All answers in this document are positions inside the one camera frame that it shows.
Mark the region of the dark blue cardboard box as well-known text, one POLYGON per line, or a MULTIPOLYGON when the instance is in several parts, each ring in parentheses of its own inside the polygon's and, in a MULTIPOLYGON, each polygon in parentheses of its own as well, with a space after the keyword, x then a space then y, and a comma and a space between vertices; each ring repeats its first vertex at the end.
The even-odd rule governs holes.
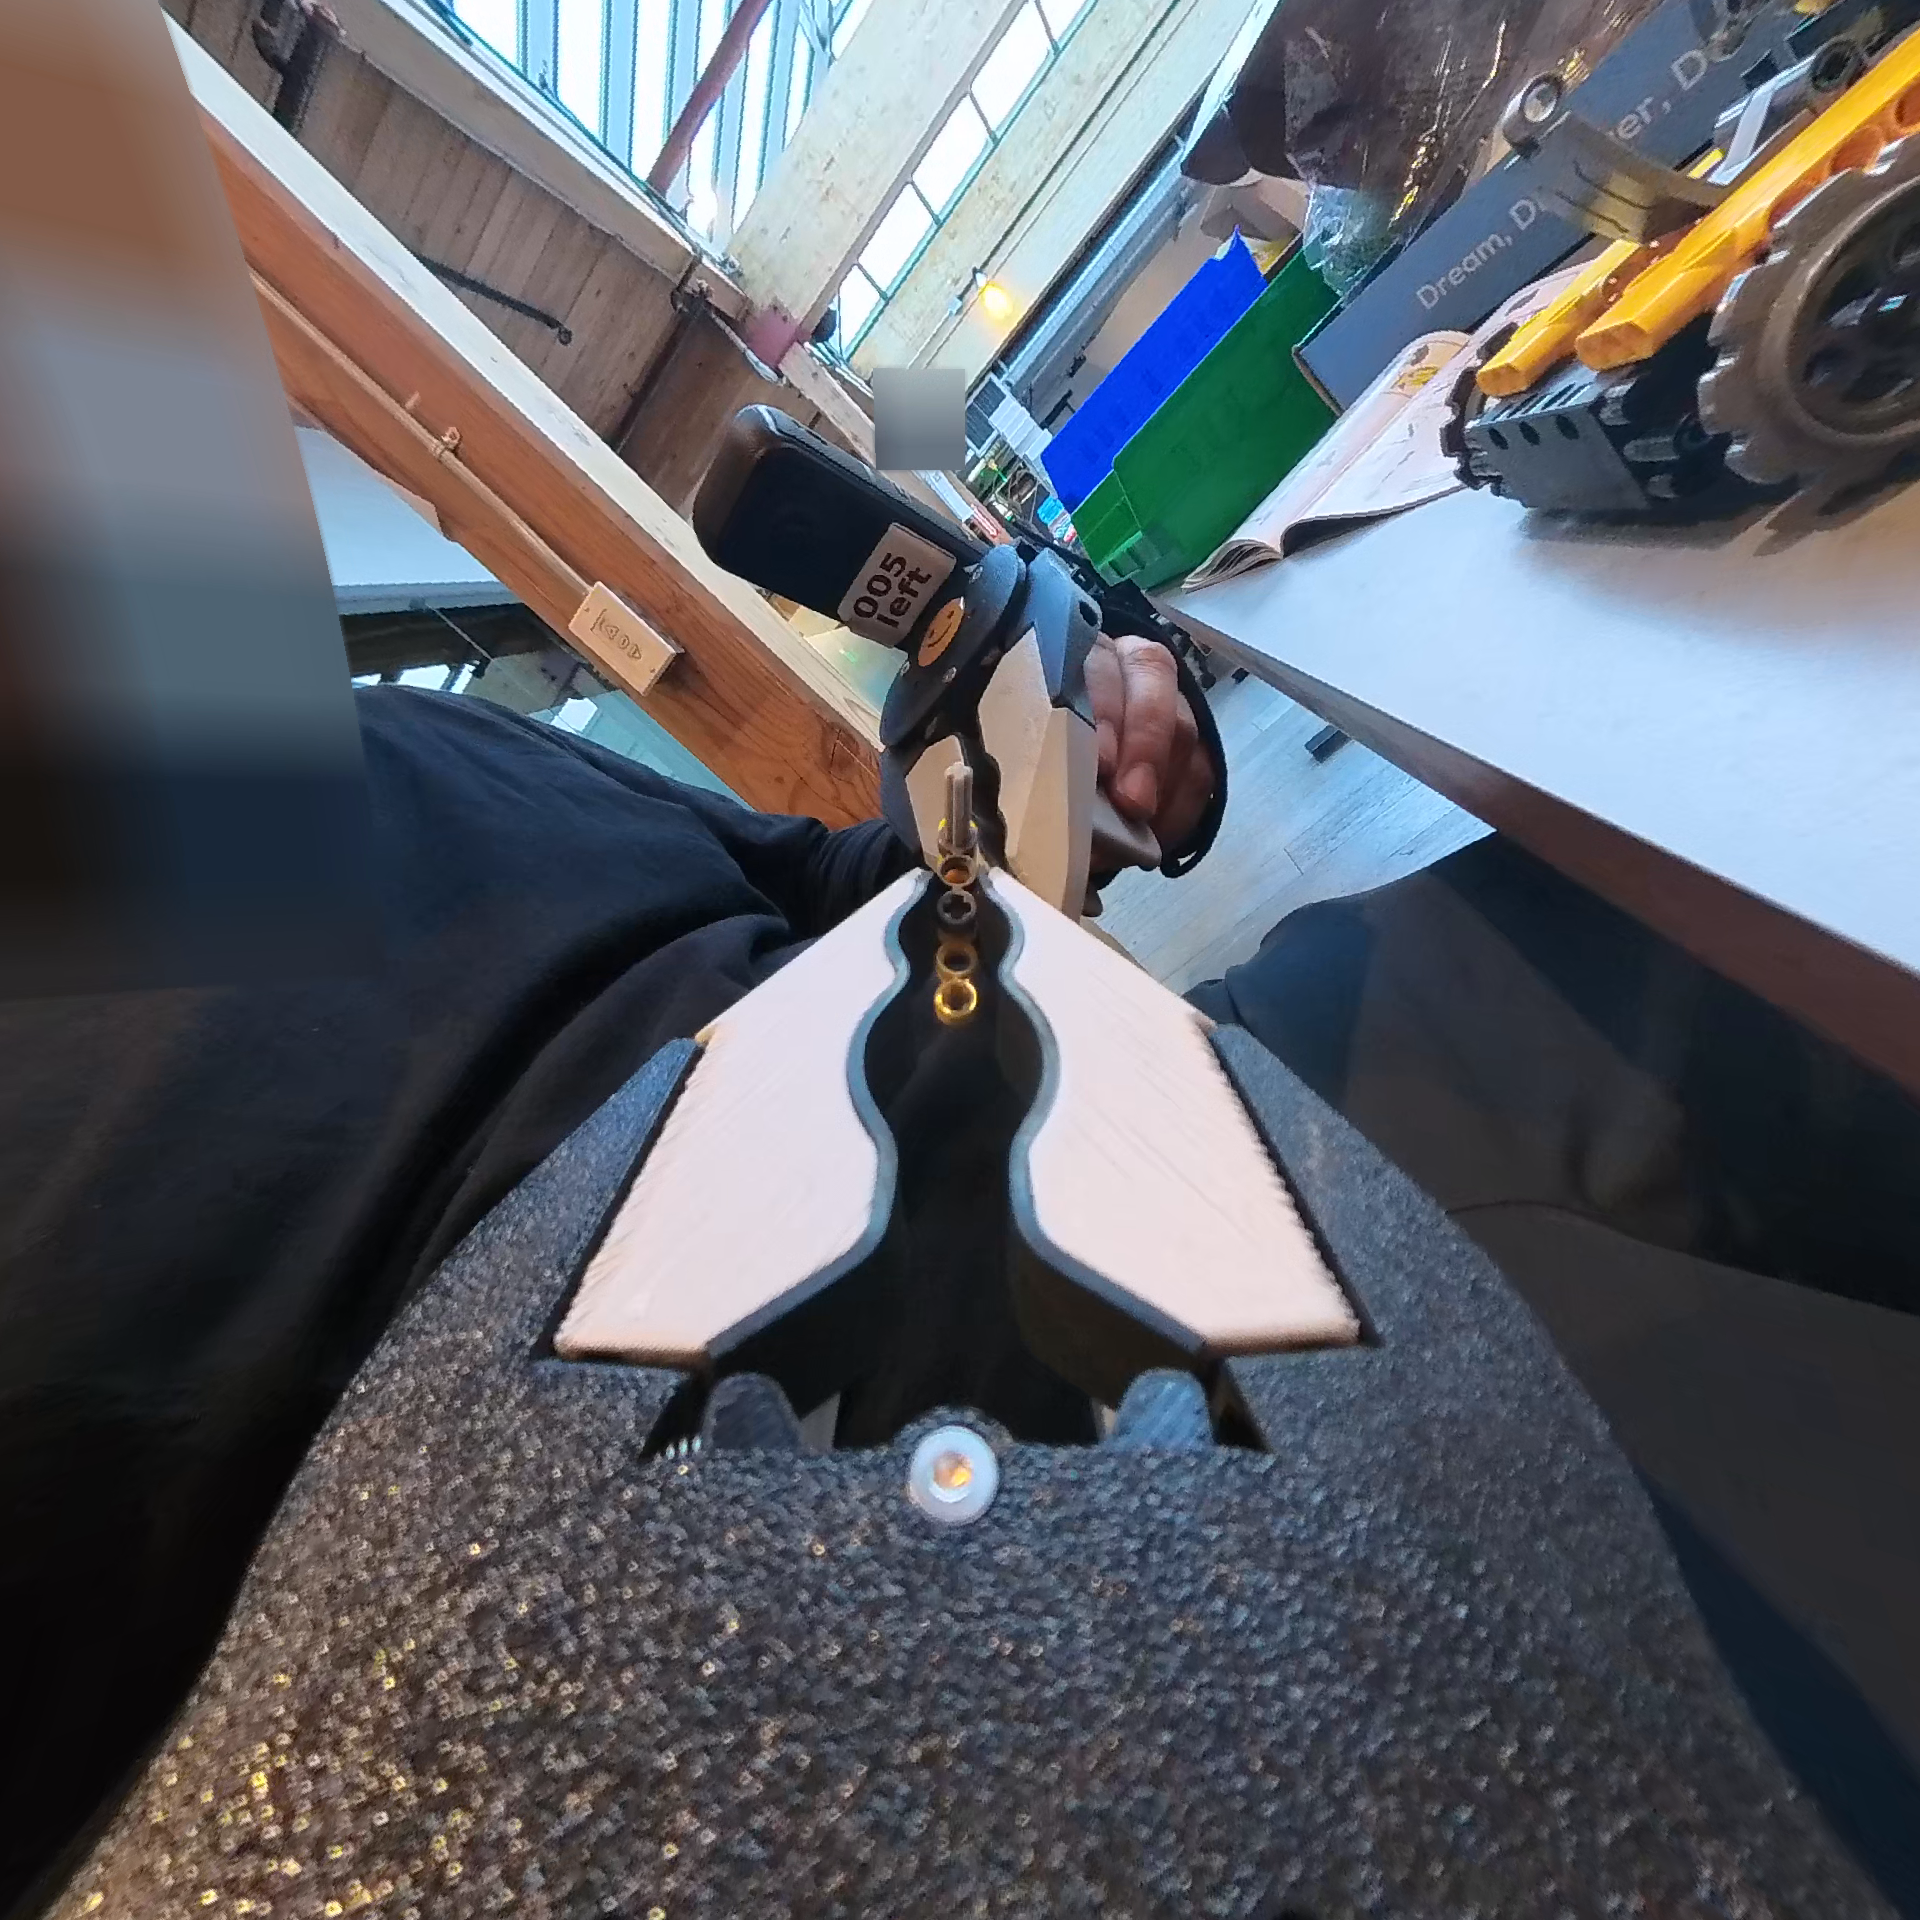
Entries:
MULTIPOLYGON (((1708 53, 1711 4, 1664 2, 1569 89, 1567 106, 1636 151, 1692 159, 1740 76, 1799 26, 1792 2, 1764 2, 1738 52, 1708 53)), ((1504 298, 1590 243, 1590 232, 1548 209, 1533 156, 1500 159, 1420 237, 1408 242, 1344 302, 1296 356, 1336 404, 1428 332, 1476 332, 1504 298)))

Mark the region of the green plastic bin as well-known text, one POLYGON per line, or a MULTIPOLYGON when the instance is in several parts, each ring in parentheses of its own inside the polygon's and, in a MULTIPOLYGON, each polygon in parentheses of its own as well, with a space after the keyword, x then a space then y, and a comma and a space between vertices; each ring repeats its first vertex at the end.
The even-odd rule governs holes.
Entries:
POLYGON ((1334 408, 1292 359, 1334 295, 1305 251, 1113 455, 1074 526, 1106 581, 1188 577, 1324 440, 1334 408))

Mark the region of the person's dark clothing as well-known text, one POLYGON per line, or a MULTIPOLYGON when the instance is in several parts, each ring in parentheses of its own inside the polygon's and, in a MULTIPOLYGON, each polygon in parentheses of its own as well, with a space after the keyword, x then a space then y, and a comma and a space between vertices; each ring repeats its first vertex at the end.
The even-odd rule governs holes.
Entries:
POLYGON ((1128 1353, 919 906, 893 1218, 563 1357, 698 1034, 919 860, 353 705, 353 960, 2 1002, 6 1914, 1917 1914, 1901 1087, 1485 837, 1192 993, 1356 1343, 1128 1353))

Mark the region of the white wall switch plate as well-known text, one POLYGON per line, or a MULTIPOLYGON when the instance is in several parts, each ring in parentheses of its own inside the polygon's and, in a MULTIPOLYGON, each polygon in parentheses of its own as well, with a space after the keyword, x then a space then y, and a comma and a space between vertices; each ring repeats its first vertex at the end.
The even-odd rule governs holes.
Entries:
POLYGON ((676 641, 660 634, 604 581, 577 606, 569 634, 632 697, 650 694, 681 656, 676 641))

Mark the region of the person's left hand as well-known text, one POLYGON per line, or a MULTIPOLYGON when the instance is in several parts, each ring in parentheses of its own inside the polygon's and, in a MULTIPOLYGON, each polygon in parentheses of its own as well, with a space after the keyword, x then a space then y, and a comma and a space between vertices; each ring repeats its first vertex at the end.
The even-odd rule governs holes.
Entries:
POLYGON ((1101 634, 1086 656, 1086 690, 1101 791, 1121 816, 1146 825, 1166 852, 1181 848, 1222 773, 1178 686, 1173 653, 1154 638, 1101 634))

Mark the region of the instruction booklet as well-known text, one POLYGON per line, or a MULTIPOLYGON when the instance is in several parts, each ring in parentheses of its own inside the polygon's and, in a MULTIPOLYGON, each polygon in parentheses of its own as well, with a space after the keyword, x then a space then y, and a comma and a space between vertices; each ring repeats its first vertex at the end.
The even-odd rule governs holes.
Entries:
POLYGON ((1463 332, 1432 332, 1408 345, 1185 586, 1231 581, 1280 561, 1329 526, 1390 515, 1461 488, 1458 458, 1443 451, 1443 428, 1453 383, 1472 368, 1476 347, 1463 332))

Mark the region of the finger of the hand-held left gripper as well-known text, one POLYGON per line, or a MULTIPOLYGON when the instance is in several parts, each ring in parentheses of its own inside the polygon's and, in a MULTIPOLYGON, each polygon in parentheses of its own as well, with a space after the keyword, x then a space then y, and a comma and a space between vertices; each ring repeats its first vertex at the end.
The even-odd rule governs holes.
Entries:
POLYGON ((1062 915, 1101 915, 1094 858, 1121 867, 1121 816, 1097 786, 1097 729, 1045 690, 1038 638, 1022 638, 979 702, 998 769, 1000 864, 1062 915))
POLYGON ((928 869, 939 860, 946 773, 956 758, 964 758, 972 769, 964 742, 914 743, 911 750, 882 750, 880 755, 882 814, 928 869))

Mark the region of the blue plastic bin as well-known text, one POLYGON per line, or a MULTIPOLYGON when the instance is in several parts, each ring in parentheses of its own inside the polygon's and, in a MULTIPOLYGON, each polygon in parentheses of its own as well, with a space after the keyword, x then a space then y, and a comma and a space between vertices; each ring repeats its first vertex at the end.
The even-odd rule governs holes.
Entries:
POLYGON ((1112 471, 1113 455, 1262 295, 1254 251, 1235 232, 1150 323, 1104 383, 1042 448, 1052 490, 1075 512, 1112 471))

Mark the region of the yellow toy vehicle model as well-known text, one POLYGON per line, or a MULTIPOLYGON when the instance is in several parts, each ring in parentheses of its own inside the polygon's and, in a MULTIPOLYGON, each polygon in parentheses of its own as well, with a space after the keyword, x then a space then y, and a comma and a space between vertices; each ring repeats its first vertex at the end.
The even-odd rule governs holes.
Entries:
POLYGON ((1917 4, 1826 2, 1689 170, 1533 76, 1501 135, 1606 237, 1453 383, 1458 480, 1523 508, 1696 518, 1917 471, 1917 4))

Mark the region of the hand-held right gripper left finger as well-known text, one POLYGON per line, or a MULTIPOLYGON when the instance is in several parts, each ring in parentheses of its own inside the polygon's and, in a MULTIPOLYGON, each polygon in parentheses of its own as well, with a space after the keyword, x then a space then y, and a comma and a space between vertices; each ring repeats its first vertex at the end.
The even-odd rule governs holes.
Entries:
POLYGON ((698 1059, 558 1330, 563 1357, 718 1361, 874 1222, 880 1142, 852 1100, 861 1024, 897 990, 900 876, 698 1034, 698 1059))

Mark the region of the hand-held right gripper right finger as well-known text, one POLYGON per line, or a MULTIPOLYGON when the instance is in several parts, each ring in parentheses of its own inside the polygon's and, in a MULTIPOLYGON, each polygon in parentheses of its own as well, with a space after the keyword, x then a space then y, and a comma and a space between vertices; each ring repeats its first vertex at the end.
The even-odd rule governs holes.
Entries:
POLYGON ((1241 1106, 1212 1021, 1011 876, 1000 979, 1041 1040, 1015 1222, 1071 1286, 1188 1357, 1351 1346, 1362 1326, 1241 1106))

